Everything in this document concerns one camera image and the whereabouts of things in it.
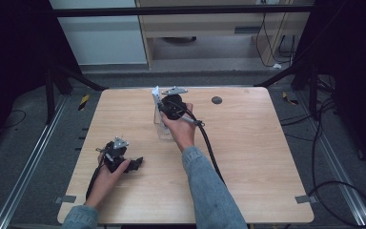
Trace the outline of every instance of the black tripod leg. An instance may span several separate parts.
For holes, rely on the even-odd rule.
[[[285,69],[282,72],[273,76],[272,78],[270,78],[262,83],[255,84],[254,86],[267,88],[267,87],[271,86],[272,84],[274,84],[275,82],[277,82],[278,80],[284,78],[285,76],[296,73],[303,66],[304,66],[304,62],[297,61],[292,66],[290,66],[288,69]]]
[[[317,67],[312,64],[310,78],[310,112],[315,120],[317,120],[316,101],[317,101]]]
[[[79,82],[85,84],[86,86],[88,86],[88,87],[90,87],[90,88],[92,88],[96,91],[104,91],[104,90],[108,89],[106,87],[102,87],[100,85],[97,85],[97,84],[91,82],[89,79],[85,78],[83,75],[73,73],[70,70],[68,70],[68,69],[66,69],[62,66],[57,66],[57,69],[59,71],[61,71],[62,73],[68,75],[69,77],[72,77],[72,78],[78,80]]]
[[[46,72],[46,97],[47,97],[47,121],[46,123],[49,124],[52,121],[52,118],[55,114],[55,101],[54,101],[54,90],[52,84],[52,78],[50,69]]]

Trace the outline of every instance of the light blue sleeve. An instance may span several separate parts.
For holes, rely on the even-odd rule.
[[[189,179],[197,228],[248,228],[227,187],[201,151],[194,146],[188,147],[182,160]]]
[[[99,213],[95,208],[86,205],[74,206],[65,217],[62,229],[96,229]]]

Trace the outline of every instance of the small round object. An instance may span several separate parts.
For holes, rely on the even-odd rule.
[[[221,104],[222,103],[222,98],[219,97],[219,96],[214,96],[212,99],[211,99],[212,103],[213,104]]]

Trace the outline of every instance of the person's right hand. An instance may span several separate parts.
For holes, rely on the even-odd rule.
[[[193,104],[186,103],[187,109],[191,112],[193,110]],[[160,113],[162,116],[162,121],[165,125],[171,130],[172,137],[177,144],[180,152],[194,145],[194,132],[195,125],[192,122],[188,122],[183,118],[179,118],[177,120],[170,120],[166,117],[162,112]]]

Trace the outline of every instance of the black cord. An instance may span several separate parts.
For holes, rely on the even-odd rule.
[[[192,118],[193,120],[193,123],[195,126],[198,127],[198,129],[200,129],[200,132],[201,134],[203,135],[204,137],[204,141],[206,142],[206,145],[207,145],[207,149],[209,151],[209,154],[210,154],[210,158],[211,158],[211,161],[213,163],[213,168],[215,169],[216,173],[218,174],[219,178],[222,180],[222,182],[225,184],[225,181],[224,181],[224,178],[222,177],[221,175],[221,172],[219,171],[219,168],[218,168],[218,164],[216,163],[216,160],[215,160],[215,157],[214,157],[214,153],[213,153],[213,149],[211,147],[211,143],[210,143],[210,140],[208,139],[208,136],[207,136],[207,133],[206,131],[204,130],[204,123],[201,121],[201,120],[197,120],[194,116],[194,114],[189,111],[189,109],[187,109],[186,107],[182,107],[180,106],[179,104],[176,104],[174,102],[171,102],[169,100],[167,100],[167,102],[173,104],[174,106],[176,106],[177,108],[179,108],[180,110],[184,111],[189,117]]]
[[[295,135],[289,135],[289,134],[284,134],[286,136],[290,136],[296,139],[300,139],[300,140],[305,140],[305,141],[314,141],[313,139],[307,139],[307,138],[303,138],[303,137],[299,137],[299,136],[295,136]]]
[[[97,166],[97,168],[94,170],[93,175],[91,176],[91,182],[89,183],[89,187],[88,190],[86,192],[86,199],[88,199],[89,195],[91,194],[92,188],[93,188],[93,184],[97,179],[97,176],[99,175],[100,169],[105,165],[103,163],[103,160],[105,159],[105,154],[103,154],[102,158],[100,159],[99,165]]]
[[[4,126],[4,127],[2,127],[2,128],[4,128],[4,129],[8,129],[8,128],[15,127],[15,126],[19,125],[21,122],[23,122],[23,121],[25,120],[25,118],[26,118],[26,112],[24,112],[24,111],[22,111],[22,110],[13,110],[13,111],[11,111],[11,113],[16,113],[16,112],[18,112],[18,113],[23,113],[23,117],[20,119],[20,121],[18,121],[18,122],[16,122],[16,123],[14,123],[14,124],[11,124],[11,125],[9,125],[9,126]]]
[[[280,61],[280,60],[277,60],[275,58],[275,55],[273,54],[272,44],[270,43],[269,36],[267,35],[266,26],[265,26],[266,25],[265,20],[266,20],[266,12],[263,13],[263,20],[262,20],[261,25],[260,25],[260,30],[259,30],[259,32],[257,33],[257,36],[256,36],[256,49],[257,49],[257,52],[258,52],[258,54],[260,56],[261,62],[263,63],[263,65],[265,67],[272,67],[273,66],[273,65],[266,65],[263,62],[263,58],[261,58],[261,53],[260,53],[260,50],[259,50],[259,48],[257,46],[257,44],[258,44],[258,36],[259,36],[262,28],[264,29],[264,33],[266,34],[266,40],[267,40],[267,43],[269,44],[270,54],[272,55],[273,59],[277,62],[277,64],[284,64],[284,63],[290,62],[290,61]]]
[[[326,112],[329,109],[332,109],[333,107],[326,108],[326,106],[329,106],[332,103],[333,103],[333,101],[331,103],[328,103],[328,104],[324,105],[324,102],[323,102],[322,103],[322,107],[318,111],[316,111],[316,115],[321,115],[321,113],[324,113],[324,112]],[[302,115],[297,115],[297,116],[293,116],[293,117],[284,118],[284,119],[281,119],[279,121],[280,122],[287,121],[287,120],[291,120],[291,119],[298,118],[298,117],[302,117],[302,116],[303,116],[303,118],[300,118],[297,121],[288,122],[288,123],[282,123],[281,126],[290,126],[290,125],[294,125],[294,124],[300,123],[300,122],[308,119],[309,117],[312,117],[313,115],[312,114],[302,114]]]
[[[290,61],[291,61],[291,59],[293,59],[294,55],[295,55],[295,35],[293,35],[293,40],[291,42],[291,47],[290,47],[289,51],[281,50],[285,37],[286,37],[285,35],[283,35],[283,37],[281,37],[281,41],[280,41],[280,44],[278,45],[277,50],[278,50],[278,53],[280,54],[280,56],[290,58]]]
[[[363,197],[365,200],[366,200],[366,195],[358,190],[355,186],[349,184],[349,183],[346,183],[346,182],[342,182],[342,181],[338,181],[338,180],[329,180],[329,181],[325,181],[319,185],[316,185],[316,177],[315,177],[315,147],[316,147],[316,143],[317,143],[317,140],[319,139],[320,135],[322,134],[322,114],[323,112],[325,111],[324,110],[324,107],[325,106],[328,106],[329,104],[332,104],[333,101],[325,104],[326,101],[328,101],[329,99],[325,100],[323,103],[322,103],[322,106],[321,108],[319,109],[318,111],[318,116],[317,116],[317,121],[318,121],[318,125],[317,125],[317,128],[316,128],[316,133],[315,133],[315,138],[314,138],[314,143],[313,143],[313,148],[312,148],[312,166],[311,166],[311,169],[312,169],[312,180],[313,180],[313,190],[311,190],[308,194],[308,196],[310,197],[313,193],[315,193],[315,196],[316,198],[319,200],[320,204],[322,204],[322,206],[333,216],[335,217],[336,219],[338,219],[339,221],[343,222],[344,224],[348,225],[348,226],[352,226],[352,227],[356,227],[356,228],[366,228],[366,224],[364,225],[358,225],[358,224],[355,224],[355,223],[352,223],[346,219],[342,219],[340,216],[338,216],[337,214],[335,214],[325,203],[324,201],[322,200],[322,198],[320,197],[319,195],[319,188],[321,187],[324,187],[324,186],[327,186],[327,185],[330,185],[330,184],[341,184],[341,185],[345,185],[349,188],[352,188],[354,189],[355,191],[357,191],[361,197]]]

